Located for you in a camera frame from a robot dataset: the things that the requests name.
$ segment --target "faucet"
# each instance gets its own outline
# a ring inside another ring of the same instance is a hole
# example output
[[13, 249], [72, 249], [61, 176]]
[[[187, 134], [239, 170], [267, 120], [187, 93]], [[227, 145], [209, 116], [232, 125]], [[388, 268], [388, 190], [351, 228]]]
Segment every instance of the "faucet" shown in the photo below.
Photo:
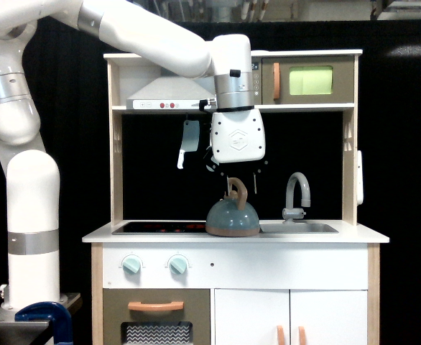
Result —
[[302, 206], [311, 206], [310, 184], [301, 172], [294, 172], [287, 182], [287, 190], [285, 193], [285, 208], [282, 210], [282, 218], [285, 219], [284, 224], [292, 222], [293, 219], [303, 219], [306, 212], [303, 208], [294, 208], [294, 189], [296, 183], [302, 188]]

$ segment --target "toy kitchen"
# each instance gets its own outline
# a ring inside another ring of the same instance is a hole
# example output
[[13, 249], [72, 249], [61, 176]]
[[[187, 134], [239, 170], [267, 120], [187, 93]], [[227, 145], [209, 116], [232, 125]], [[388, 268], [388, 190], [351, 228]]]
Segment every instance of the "toy kitchen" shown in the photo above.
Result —
[[111, 223], [83, 238], [93, 344], [379, 344], [389, 238], [357, 223], [361, 53], [252, 52], [266, 154], [228, 164], [209, 150], [211, 102], [199, 109], [212, 78], [104, 56]]

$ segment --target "mint green knob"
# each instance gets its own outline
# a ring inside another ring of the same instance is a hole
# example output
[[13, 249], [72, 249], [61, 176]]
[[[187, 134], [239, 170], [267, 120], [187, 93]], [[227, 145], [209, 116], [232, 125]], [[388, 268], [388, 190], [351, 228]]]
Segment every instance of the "mint green knob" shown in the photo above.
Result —
[[122, 266], [123, 270], [130, 275], [135, 275], [138, 273], [141, 267], [140, 258], [135, 255], [129, 255], [124, 258]]
[[187, 260], [182, 255], [174, 255], [169, 260], [170, 272], [175, 275], [182, 275], [187, 270]]

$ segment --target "kettle handle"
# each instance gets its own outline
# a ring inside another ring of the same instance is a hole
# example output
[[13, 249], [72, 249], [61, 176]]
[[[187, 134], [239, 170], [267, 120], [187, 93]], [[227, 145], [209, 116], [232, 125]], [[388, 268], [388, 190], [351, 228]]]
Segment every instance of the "kettle handle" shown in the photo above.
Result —
[[236, 206], [238, 207], [238, 210], [243, 211], [244, 208], [246, 207], [246, 201], [247, 201], [246, 186], [238, 178], [229, 178], [228, 186], [229, 186], [230, 192], [233, 189], [233, 185], [235, 185], [238, 188], [238, 200], [236, 202]]

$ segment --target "black induction hob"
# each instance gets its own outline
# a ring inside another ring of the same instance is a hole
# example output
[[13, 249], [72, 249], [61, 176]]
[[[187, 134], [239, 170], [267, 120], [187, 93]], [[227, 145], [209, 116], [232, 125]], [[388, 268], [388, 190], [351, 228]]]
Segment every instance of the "black induction hob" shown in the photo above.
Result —
[[196, 234], [203, 232], [205, 232], [204, 221], [132, 221], [112, 234]]

